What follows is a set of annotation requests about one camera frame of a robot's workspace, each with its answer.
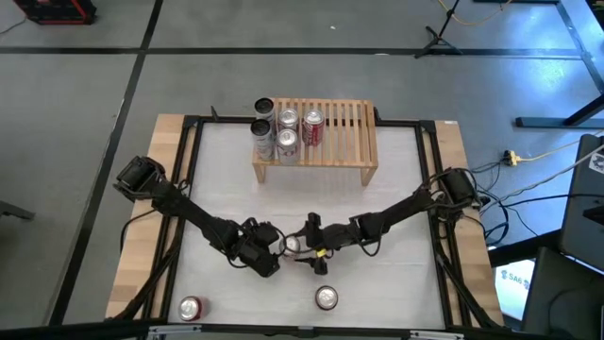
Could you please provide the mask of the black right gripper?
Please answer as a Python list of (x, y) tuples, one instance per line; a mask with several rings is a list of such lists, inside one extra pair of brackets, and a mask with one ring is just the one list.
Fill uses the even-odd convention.
[(325, 257), (331, 250), (336, 251), (342, 247), (357, 245), (362, 239), (361, 228), (351, 220), (348, 224), (332, 224), (321, 228), (321, 218), (311, 212), (304, 227), (296, 232), (285, 235), (285, 238), (303, 237), (306, 247), (315, 253), (315, 257), (296, 258), (297, 263), (309, 264), (316, 275), (328, 273)]

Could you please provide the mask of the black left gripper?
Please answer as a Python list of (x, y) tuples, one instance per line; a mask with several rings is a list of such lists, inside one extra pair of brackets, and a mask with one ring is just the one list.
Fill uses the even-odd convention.
[(250, 217), (242, 224), (228, 220), (234, 229), (235, 236), (226, 246), (226, 255), (230, 260), (239, 260), (263, 278), (276, 273), (283, 261), (288, 261), (285, 254), (272, 253), (270, 245), (280, 238), (285, 241), (287, 235), (270, 222), (258, 222)]

